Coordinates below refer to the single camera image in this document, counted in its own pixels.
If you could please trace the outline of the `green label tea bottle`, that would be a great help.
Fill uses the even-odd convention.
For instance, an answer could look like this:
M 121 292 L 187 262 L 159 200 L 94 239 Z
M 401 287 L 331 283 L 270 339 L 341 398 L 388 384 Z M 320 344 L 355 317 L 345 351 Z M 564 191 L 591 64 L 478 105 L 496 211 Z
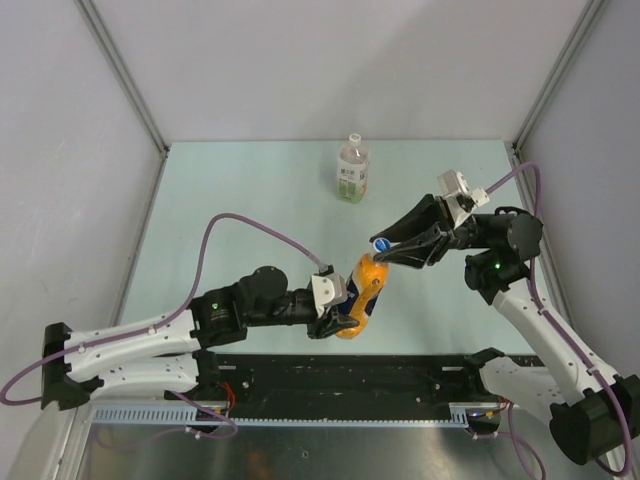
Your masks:
M 352 203 L 360 202 L 366 193 L 370 150 L 362 137 L 352 133 L 337 156 L 337 196 Z

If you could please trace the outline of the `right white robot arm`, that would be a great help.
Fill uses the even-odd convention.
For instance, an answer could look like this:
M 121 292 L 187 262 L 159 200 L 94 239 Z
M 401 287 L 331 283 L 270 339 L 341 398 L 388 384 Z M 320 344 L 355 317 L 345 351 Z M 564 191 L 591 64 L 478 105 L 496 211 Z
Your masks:
M 468 250 L 467 287 L 501 314 L 543 363 L 542 373 L 522 369 L 496 349 L 470 358 L 461 376 L 473 401 L 491 394 L 513 401 L 545 424 L 571 461 L 584 465 L 618 447 L 632 452 L 639 436 L 639 378 L 624 377 L 602 360 L 535 288 L 534 262 L 540 253 L 541 220 L 518 207 L 474 213 L 461 202 L 456 222 L 453 201 L 425 195 L 400 220 L 374 234 L 390 247 L 378 261 L 420 269 L 451 250 Z

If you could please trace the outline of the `blue white milk tea cap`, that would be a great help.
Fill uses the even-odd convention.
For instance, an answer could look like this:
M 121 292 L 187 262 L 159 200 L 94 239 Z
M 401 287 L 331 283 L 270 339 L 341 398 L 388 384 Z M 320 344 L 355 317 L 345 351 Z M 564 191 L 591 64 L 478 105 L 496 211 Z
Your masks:
M 390 241 L 383 237 L 377 237 L 372 241 L 372 248 L 375 254 L 384 253 L 392 247 Z

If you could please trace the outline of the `orange milk tea bottle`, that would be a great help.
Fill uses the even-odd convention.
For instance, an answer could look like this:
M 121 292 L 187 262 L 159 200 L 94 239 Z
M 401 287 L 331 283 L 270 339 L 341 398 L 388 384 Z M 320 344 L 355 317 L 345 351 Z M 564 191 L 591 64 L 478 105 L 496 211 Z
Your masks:
M 389 265 L 376 262 L 375 254 L 375 251 L 371 251 L 362 255 L 346 281 L 347 298 L 338 306 L 338 310 L 341 315 L 358 324 L 336 333 L 340 339 L 354 339 L 366 328 L 385 287 Z

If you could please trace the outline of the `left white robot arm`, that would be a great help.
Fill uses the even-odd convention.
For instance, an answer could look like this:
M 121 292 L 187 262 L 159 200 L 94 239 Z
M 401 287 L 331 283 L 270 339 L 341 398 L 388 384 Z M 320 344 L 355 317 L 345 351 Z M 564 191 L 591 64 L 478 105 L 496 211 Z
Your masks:
M 346 298 L 345 281 L 332 269 L 290 290 L 284 272 L 263 266 L 179 313 L 89 332 L 51 324 L 40 405 L 75 409 L 106 394 L 211 400 L 221 387 L 211 348 L 245 340 L 251 327 L 304 325 L 311 339 L 333 336 L 359 324 L 340 313 Z

